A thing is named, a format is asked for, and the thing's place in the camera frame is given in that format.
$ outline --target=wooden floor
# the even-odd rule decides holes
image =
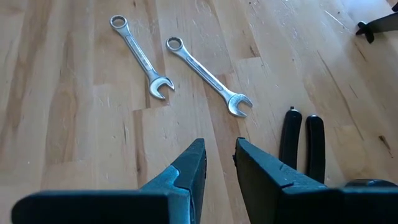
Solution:
[[[137,189],[205,138],[202,223],[248,223],[233,164],[242,136],[278,155],[290,106],[325,122],[326,184],[398,182],[398,32],[369,45],[356,24],[386,0],[0,0],[0,223],[44,189]],[[175,91],[151,97],[109,18],[122,14]],[[181,37],[246,119],[165,49]],[[304,170],[305,131],[298,167]]]

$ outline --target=chrome wrench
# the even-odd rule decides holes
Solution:
[[[238,117],[246,117],[247,114],[243,113],[238,105],[240,102],[252,107],[253,104],[250,99],[239,93],[234,93],[227,89],[213,74],[211,74],[203,65],[201,65],[185,48],[182,39],[178,37],[171,37],[166,41],[166,47],[169,51],[178,55],[184,60],[194,71],[199,74],[211,87],[213,87],[225,100],[228,110],[231,114]]]
[[[129,24],[127,23],[127,19],[124,16],[116,15],[111,17],[110,20],[111,27],[123,37],[127,46],[129,46],[130,51],[134,54],[142,69],[145,71],[148,81],[149,81],[149,93],[155,98],[160,100],[164,100],[165,97],[161,93],[159,93],[158,89],[162,85],[169,86],[172,90],[174,90],[173,82],[164,76],[160,76],[153,66],[150,64],[148,58],[145,56],[144,52],[141,50],[137,41],[134,39],[129,30]]]

